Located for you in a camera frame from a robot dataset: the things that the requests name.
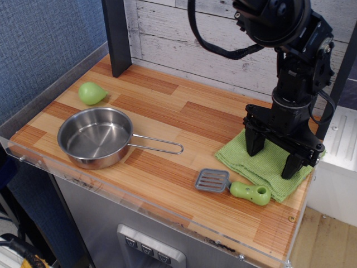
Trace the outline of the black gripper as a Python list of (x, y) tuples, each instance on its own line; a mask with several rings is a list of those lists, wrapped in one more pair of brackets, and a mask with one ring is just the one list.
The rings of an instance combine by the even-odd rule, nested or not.
[(314, 167), (325, 147), (309, 127), (310, 106), (314, 100), (289, 102), (272, 95), (271, 108), (246, 106), (245, 143), (249, 156), (264, 148), (268, 139), (289, 153), (281, 177), (291, 179), (302, 166)]

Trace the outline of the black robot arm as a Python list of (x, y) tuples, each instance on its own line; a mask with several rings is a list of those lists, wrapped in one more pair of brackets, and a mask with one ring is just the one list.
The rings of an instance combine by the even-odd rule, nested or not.
[(277, 86), (271, 108), (249, 104), (244, 118), (247, 152), (256, 155), (269, 140), (288, 152), (282, 171), (290, 179), (315, 166), (324, 150), (309, 121), (318, 97), (331, 102), (325, 87), (334, 72), (331, 26), (309, 1), (234, 1), (237, 23), (258, 45), (277, 54)]

